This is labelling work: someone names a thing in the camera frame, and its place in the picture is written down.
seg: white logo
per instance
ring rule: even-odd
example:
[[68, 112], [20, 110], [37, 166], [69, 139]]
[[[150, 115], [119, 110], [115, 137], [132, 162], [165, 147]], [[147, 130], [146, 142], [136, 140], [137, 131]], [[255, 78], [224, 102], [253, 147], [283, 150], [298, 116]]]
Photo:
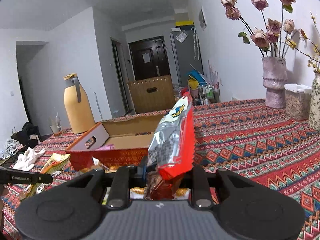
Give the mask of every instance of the white logo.
[[158, 207], [158, 208], [162, 208], [164, 206], [164, 204], [162, 203], [162, 202], [160, 202], [160, 203], [158, 203], [157, 205], [156, 205], [156, 207]]
[[26, 177], [15, 177], [15, 176], [12, 176], [12, 179], [30, 180], [30, 178], [26, 178]]

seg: gray refrigerator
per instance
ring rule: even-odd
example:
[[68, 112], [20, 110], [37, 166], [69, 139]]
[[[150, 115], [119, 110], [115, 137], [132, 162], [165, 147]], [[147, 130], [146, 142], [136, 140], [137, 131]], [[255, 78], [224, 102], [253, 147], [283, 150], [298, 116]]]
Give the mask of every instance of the gray refrigerator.
[[188, 86], [188, 75], [187, 73], [193, 70], [190, 64], [201, 74], [203, 74], [201, 54], [200, 60], [198, 60], [198, 52], [196, 50], [196, 60], [194, 58], [194, 39], [193, 31], [183, 31], [188, 36], [183, 42], [180, 42], [176, 37], [180, 34], [180, 31], [170, 32], [172, 50], [174, 60], [176, 62], [177, 74], [179, 85], [182, 87]]

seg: hand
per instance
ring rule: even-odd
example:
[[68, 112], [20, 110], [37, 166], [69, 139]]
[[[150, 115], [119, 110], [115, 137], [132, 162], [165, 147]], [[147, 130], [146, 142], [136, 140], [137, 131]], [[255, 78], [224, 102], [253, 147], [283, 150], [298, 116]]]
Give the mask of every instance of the hand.
[[[3, 184], [0, 184], [0, 196], [7, 195], [9, 193], [9, 190], [7, 188], [4, 188]], [[4, 225], [4, 214], [3, 214], [3, 201], [0, 198], [0, 234], [3, 231], [3, 225]]]

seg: dark brown door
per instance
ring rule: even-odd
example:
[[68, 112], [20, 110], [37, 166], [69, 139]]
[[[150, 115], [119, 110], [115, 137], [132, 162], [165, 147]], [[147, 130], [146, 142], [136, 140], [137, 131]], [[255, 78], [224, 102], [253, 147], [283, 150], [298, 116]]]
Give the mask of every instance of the dark brown door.
[[136, 80], [170, 75], [163, 36], [132, 42], [129, 47]]

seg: vase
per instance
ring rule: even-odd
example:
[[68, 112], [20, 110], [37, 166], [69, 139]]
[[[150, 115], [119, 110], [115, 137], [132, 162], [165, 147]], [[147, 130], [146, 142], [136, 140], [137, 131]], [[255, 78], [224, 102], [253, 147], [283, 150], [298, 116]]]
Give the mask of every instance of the vase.
[[320, 73], [316, 73], [312, 82], [310, 113], [308, 125], [317, 131], [320, 131]]
[[266, 106], [285, 108], [284, 84], [287, 81], [285, 59], [263, 57], [263, 86], [267, 89]]

